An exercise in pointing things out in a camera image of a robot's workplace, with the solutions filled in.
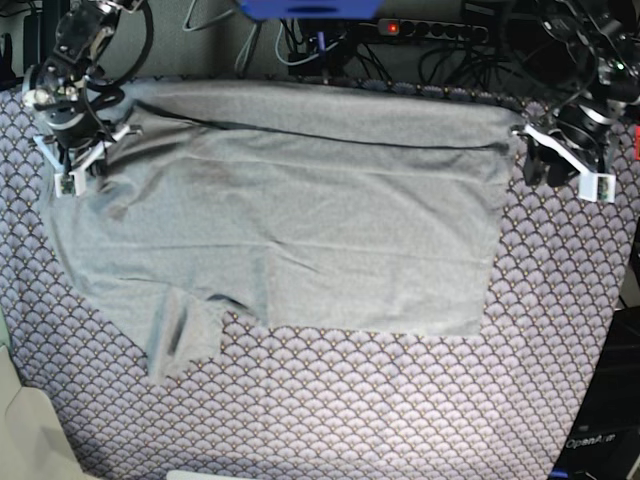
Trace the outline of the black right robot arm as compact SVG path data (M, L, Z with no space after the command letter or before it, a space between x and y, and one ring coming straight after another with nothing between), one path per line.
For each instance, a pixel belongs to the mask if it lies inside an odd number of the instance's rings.
M99 65L124 13L144 18L144 43L129 69L106 79ZM116 141L117 127L99 113L119 105L123 86L146 62L154 40L153 13L146 1L82 1L64 14L51 53L25 75L24 105L48 127L57 151L53 167L69 183L91 153Z

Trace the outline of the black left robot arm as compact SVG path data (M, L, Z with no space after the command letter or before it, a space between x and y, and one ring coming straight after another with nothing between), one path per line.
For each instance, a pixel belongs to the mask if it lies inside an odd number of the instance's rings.
M511 1L501 44L555 103L519 131L529 186L608 171L610 131L639 114L639 8L630 1Z

